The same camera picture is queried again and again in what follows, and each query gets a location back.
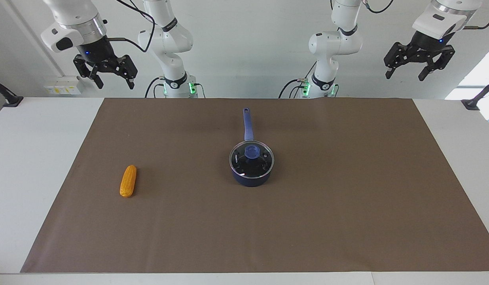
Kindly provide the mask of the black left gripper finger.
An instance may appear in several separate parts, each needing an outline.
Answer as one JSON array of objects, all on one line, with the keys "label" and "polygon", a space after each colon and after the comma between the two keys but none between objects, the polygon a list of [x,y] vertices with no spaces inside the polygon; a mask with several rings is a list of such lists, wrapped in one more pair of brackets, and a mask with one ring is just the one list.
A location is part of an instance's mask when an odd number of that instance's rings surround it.
[{"label": "black left gripper finger", "polygon": [[453,47],[444,47],[436,52],[428,52],[425,56],[426,67],[418,75],[420,81],[434,72],[435,70],[443,70],[455,54]]},{"label": "black left gripper finger", "polygon": [[406,46],[399,42],[396,42],[389,49],[388,53],[384,57],[384,64],[387,67],[385,73],[386,79],[390,79],[395,70],[404,65],[404,50]]}]

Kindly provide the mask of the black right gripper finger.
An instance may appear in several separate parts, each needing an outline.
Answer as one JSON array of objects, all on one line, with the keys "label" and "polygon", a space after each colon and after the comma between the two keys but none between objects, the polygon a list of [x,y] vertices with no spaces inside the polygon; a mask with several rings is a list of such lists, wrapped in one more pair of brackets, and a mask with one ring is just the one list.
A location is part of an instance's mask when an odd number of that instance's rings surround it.
[{"label": "black right gripper finger", "polygon": [[126,80],[129,89],[135,87],[134,80],[138,74],[138,70],[129,55],[124,55],[120,58],[120,75]]},{"label": "black right gripper finger", "polygon": [[79,74],[83,78],[92,80],[98,89],[102,89],[104,86],[103,81],[98,75],[99,64],[87,62],[82,55],[76,55],[73,59],[74,66],[78,70]]}]

